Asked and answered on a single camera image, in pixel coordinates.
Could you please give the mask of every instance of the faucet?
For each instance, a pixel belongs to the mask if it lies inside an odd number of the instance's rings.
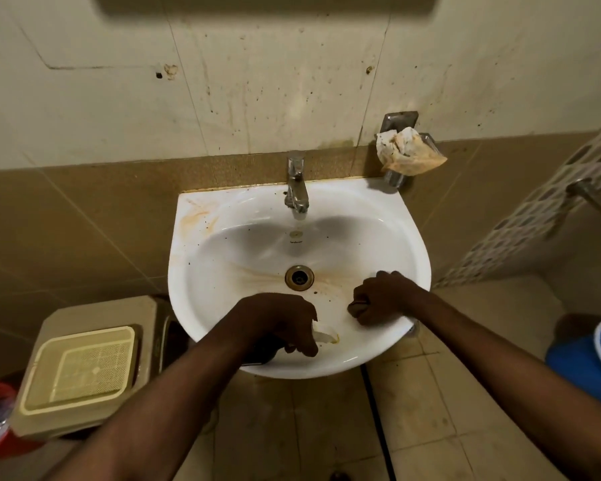
[[[299,151],[289,152],[287,156],[287,195],[285,205],[296,210],[297,213],[306,213],[310,207],[310,198],[307,195],[303,168],[305,159]]]

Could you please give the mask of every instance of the sink drain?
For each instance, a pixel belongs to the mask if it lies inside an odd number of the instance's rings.
[[[285,273],[285,283],[293,291],[306,291],[314,283],[314,273],[304,265],[293,266]]]

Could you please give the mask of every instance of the tissue paper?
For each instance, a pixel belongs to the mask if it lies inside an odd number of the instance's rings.
[[[410,127],[400,133],[396,130],[378,133],[376,153],[383,164],[383,171],[394,170],[405,176],[416,176],[436,169],[447,160],[427,145],[418,131]]]

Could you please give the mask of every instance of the faucet lever handle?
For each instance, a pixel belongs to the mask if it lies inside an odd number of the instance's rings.
[[[287,174],[289,177],[303,177],[305,169],[305,159],[303,153],[299,151],[289,152],[287,155]]]

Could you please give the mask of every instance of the sink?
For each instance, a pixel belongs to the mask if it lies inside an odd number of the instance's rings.
[[[169,259],[174,312],[200,340],[245,296],[299,294],[317,309],[319,323],[338,333],[308,358],[284,351],[264,365],[245,366],[272,378],[313,378],[353,368],[384,352],[412,327],[402,317],[363,328],[348,313],[354,287],[378,270],[398,270],[429,289],[431,268],[423,240],[398,193],[382,179],[307,182],[310,208],[298,214],[283,203],[287,185],[180,194]],[[314,282],[293,291],[290,267],[308,267]]]

